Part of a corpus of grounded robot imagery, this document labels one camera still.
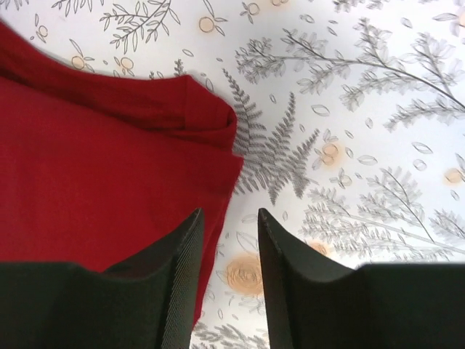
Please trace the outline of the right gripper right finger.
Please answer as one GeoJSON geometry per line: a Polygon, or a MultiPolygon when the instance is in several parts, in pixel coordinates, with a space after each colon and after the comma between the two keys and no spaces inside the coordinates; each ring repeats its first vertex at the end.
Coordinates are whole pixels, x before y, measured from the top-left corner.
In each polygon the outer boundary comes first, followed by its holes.
{"type": "Polygon", "coordinates": [[[462,348],[464,266],[345,267],[258,213],[271,348],[462,348]]]}

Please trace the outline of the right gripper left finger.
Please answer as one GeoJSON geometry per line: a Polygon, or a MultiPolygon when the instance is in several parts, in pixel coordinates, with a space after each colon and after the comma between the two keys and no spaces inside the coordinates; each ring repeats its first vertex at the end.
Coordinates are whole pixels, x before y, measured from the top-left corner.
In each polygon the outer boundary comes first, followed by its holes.
{"type": "Polygon", "coordinates": [[[97,273],[69,262],[1,264],[3,348],[187,348],[204,216],[97,273]]]}

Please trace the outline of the red t-shirt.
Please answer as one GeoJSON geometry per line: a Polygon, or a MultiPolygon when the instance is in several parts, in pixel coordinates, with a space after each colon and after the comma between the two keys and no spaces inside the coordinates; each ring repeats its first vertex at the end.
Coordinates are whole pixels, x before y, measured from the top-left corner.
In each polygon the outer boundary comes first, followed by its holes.
{"type": "Polygon", "coordinates": [[[234,110],[188,75],[84,73],[1,26],[1,259],[102,271],[204,213],[199,318],[243,166],[234,110]]]}

